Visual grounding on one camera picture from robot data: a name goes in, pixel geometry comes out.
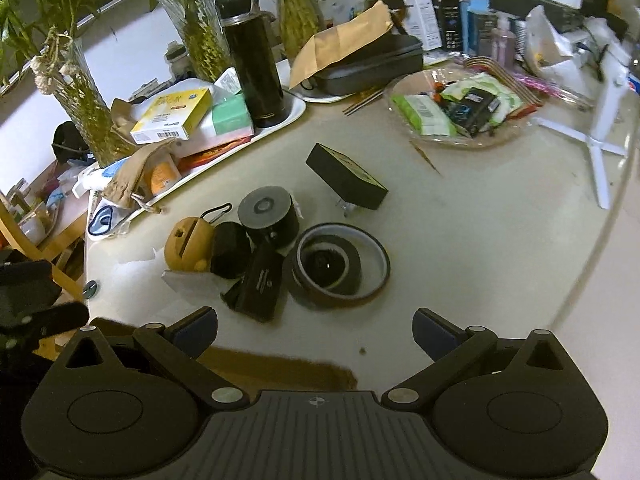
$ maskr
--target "black thermos bottle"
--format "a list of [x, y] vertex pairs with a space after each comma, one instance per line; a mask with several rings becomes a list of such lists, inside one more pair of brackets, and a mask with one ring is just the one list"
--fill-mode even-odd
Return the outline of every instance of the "black thermos bottle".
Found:
[[254, 126], [281, 123], [288, 113], [258, 0], [216, 0], [216, 10]]

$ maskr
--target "glass vase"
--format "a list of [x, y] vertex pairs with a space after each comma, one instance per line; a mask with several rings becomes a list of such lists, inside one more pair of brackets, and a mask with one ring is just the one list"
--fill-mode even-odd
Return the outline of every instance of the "glass vase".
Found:
[[189, 53], [199, 79], [214, 82], [231, 66], [214, 0], [158, 0]]
[[306, 42], [322, 30], [314, 0], [278, 0], [280, 38], [290, 62]]
[[106, 168], [133, 155], [138, 147], [114, 129], [111, 111], [89, 72], [80, 40], [70, 42], [60, 54], [66, 70], [61, 71], [52, 93], [89, 145], [100, 167]]

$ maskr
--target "white stand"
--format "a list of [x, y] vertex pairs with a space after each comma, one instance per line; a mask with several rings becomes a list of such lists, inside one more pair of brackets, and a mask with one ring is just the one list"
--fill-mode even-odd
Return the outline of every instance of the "white stand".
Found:
[[610, 44], [607, 47], [600, 65], [605, 81], [594, 109], [594, 120], [588, 134], [546, 119], [538, 119], [537, 121], [538, 124], [545, 128], [550, 128], [573, 139], [581, 140], [587, 145], [593, 167], [598, 204], [603, 209], [610, 208], [610, 198], [609, 179], [604, 167], [602, 152], [626, 156], [626, 148], [606, 142], [606, 139], [616, 120], [620, 101], [629, 90], [627, 78], [629, 76], [628, 66], [630, 63], [631, 56], [621, 46]]

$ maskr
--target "orange label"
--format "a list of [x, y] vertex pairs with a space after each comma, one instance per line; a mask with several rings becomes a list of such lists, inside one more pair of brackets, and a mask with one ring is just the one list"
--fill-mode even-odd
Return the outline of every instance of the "orange label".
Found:
[[167, 187], [180, 179], [175, 167], [168, 162], [161, 162], [147, 174], [147, 183], [153, 196], [162, 193]]

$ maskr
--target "black bag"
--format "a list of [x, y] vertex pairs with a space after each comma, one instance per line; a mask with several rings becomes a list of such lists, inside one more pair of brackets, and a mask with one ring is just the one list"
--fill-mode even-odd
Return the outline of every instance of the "black bag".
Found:
[[323, 68], [309, 81], [327, 94], [349, 95], [384, 86], [396, 77], [420, 70], [422, 42], [415, 36], [388, 32]]
[[60, 164], [64, 164], [69, 159], [95, 162], [89, 146], [71, 121], [62, 123], [56, 128], [51, 147]]

